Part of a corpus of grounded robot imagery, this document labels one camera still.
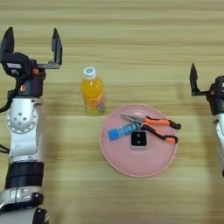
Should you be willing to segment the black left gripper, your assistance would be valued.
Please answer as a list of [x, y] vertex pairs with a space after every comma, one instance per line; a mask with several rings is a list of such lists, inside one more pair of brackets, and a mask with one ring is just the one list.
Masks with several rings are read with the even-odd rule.
[[[46, 69], [59, 69], [62, 64], [62, 44], [57, 29], [53, 30], [52, 35], [52, 51], [54, 54], [54, 62], [47, 64], [37, 64], [32, 69], [31, 78], [29, 78], [19, 89], [18, 96], [42, 96], [44, 80], [46, 79]], [[0, 62], [5, 54], [14, 52], [14, 32], [9, 27], [3, 35], [0, 45]]]

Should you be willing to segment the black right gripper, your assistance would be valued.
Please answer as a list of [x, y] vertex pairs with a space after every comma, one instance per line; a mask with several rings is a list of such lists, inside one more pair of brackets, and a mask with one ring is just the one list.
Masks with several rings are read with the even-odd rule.
[[210, 89], [207, 91], [200, 91], [197, 86], [197, 70], [194, 64], [191, 66], [190, 71], [190, 84], [192, 89], [192, 96], [202, 96], [206, 97], [209, 103], [211, 114], [216, 116], [218, 114], [224, 113], [224, 93], [220, 92], [220, 89], [212, 83]]

